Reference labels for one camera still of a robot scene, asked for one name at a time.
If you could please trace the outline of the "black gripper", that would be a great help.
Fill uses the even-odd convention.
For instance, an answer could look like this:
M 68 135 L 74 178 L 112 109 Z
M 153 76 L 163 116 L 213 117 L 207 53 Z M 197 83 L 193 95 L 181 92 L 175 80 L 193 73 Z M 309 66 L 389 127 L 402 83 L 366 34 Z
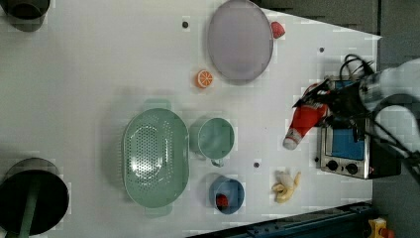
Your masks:
M 360 97 L 360 83 L 349 80 L 336 80 L 330 90 L 330 80 L 311 84 L 293 105 L 293 108 L 328 105 L 330 111 L 338 118 L 354 126 L 361 126 L 369 116 Z

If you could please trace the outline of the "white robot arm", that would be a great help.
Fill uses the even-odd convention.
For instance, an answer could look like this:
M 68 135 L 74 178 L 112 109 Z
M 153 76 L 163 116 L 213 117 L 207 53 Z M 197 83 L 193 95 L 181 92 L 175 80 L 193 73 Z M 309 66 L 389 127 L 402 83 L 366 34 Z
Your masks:
M 366 61 L 362 61 L 363 74 L 348 85 L 333 85 L 326 77 L 310 88 L 294 104 L 294 107 L 326 105 L 334 117 L 362 131 L 361 121 L 369 119 L 373 128 L 378 128 L 390 140 L 374 134 L 374 140 L 403 151 L 409 158 L 418 158 L 418 151 L 409 150 L 386 127 L 376 121 L 383 109 L 391 106 L 403 107 L 419 125 L 419 59 L 413 59 L 394 68 L 374 72 Z

